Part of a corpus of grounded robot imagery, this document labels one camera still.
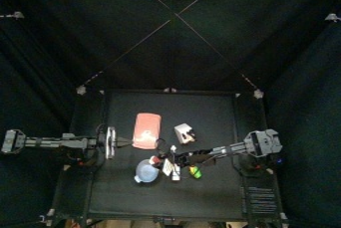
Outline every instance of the small object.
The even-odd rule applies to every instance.
[[[332,21],[334,23],[336,23],[336,21],[341,21],[341,18],[334,13],[330,13],[326,16],[324,21]]]
[[[149,159],[149,164],[150,165],[154,165],[154,164],[159,164],[161,161],[157,159],[156,156],[152,156],[150,159]]]
[[[157,114],[140,113],[136,117],[133,147],[154,149],[160,133],[161,117]]]
[[[77,95],[84,95],[85,92],[86,92],[86,88],[84,86],[78,86],[76,87],[76,92],[77,92]]]
[[[200,172],[196,166],[188,167],[188,173],[193,178],[200,178]]]
[[[149,183],[156,179],[157,174],[159,170],[150,166],[149,161],[145,159],[137,165],[134,182]]]
[[[171,175],[172,181],[179,181],[179,166],[172,166],[172,175]]]
[[[159,153],[159,158],[165,158],[168,154],[171,153],[171,146],[167,144],[167,142],[161,138],[157,138],[154,145],[156,145],[156,150]]]
[[[172,164],[171,162],[165,159],[164,162],[164,167],[163,167],[163,173],[165,174],[165,176],[169,176],[172,172]]]
[[[263,92],[261,92],[259,89],[256,89],[256,90],[253,91],[252,95],[253,95],[253,97],[255,97],[256,99],[261,99],[261,97],[263,97]]]
[[[272,175],[272,169],[265,168],[265,171],[267,171],[267,173],[268,173],[269,175]]]
[[[175,153],[175,146],[173,146],[173,145],[171,146],[169,151],[171,151],[172,153]]]
[[[175,126],[173,131],[175,131],[176,139],[180,144],[187,144],[188,142],[195,141],[193,130],[185,123]]]

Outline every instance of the black enclosure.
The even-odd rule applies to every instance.
[[[94,115],[102,104],[100,91],[106,97],[112,89],[134,93],[175,89],[176,94],[163,95],[168,112],[171,98],[180,98],[183,92],[199,92],[192,97],[201,96],[204,106],[207,92],[216,98],[229,92],[232,98],[240,94],[253,99],[253,91],[260,90],[265,120],[251,119],[251,129],[264,124],[279,132],[278,186],[290,226],[341,227],[341,22],[324,20],[328,14],[341,17],[339,3],[0,0],[0,145],[10,128],[27,135],[60,136],[69,130],[88,134],[93,125],[80,124],[89,117],[120,123],[113,114],[132,115],[133,108],[122,101],[121,109],[112,105]],[[23,18],[15,18],[14,12]],[[86,90],[81,96],[80,87]],[[233,101],[213,105],[215,124],[225,122],[228,129]],[[159,102],[153,107],[163,111]],[[165,116],[171,126],[176,120]],[[132,119],[122,121],[117,127],[129,137]],[[173,135],[163,133],[173,140]],[[25,149],[14,157],[0,157],[0,226],[39,225],[38,216],[52,206],[60,169],[58,159],[45,151]],[[98,181],[108,170],[105,166],[97,174]],[[98,208],[89,207],[94,215]],[[213,213],[209,217],[220,219]]]

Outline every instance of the black curtain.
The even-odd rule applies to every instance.
[[[296,227],[341,227],[341,23],[327,24],[267,95],[283,144],[282,202]]]
[[[3,14],[14,11],[3,0],[0,8]],[[70,123],[74,89],[23,21],[7,18],[0,24],[0,145],[11,128],[30,136],[61,136]],[[58,170],[48,151],[0,156],[0,226],[34,222],[46,213]]]

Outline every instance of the small bottle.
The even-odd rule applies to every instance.
[[[200,172],[196,166],[189,166],[188,167],[188,173],[193,178],[200,178]]]

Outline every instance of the black table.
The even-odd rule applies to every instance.
[[[261,100],[252,93],[110,91],[104,96],[86,93],[80,97],[70,131],[89,134],[104,122],[114,127],[118,137],[132,139],[138,113],[161,116],[160,137],[176,146],[176,152],[229,145],[241,141],[249,131],[265,129]],[[179,145],[175,137],[172,128],[180,123],[195,130],[197,141],[188,145]],[[237,171],[237,157],[203,166],[200,179],[192,178],[184,168],[180,181],[171,181],[160,173],[152,183],[137,184],[136,166],[154,154],[153,150],[126,146],[116,150],[114,158],[105,161],[96,173],[62,171],[53,203],[58,218],[232,221],[253,217],[245,214],[247,181]],[[255,177],[257,182],[274,189],[278,196],[275,176],[263,173],[260,178]],[[279,201],[275,203],[278,209],[271,218],[278,218],[280,211]]]

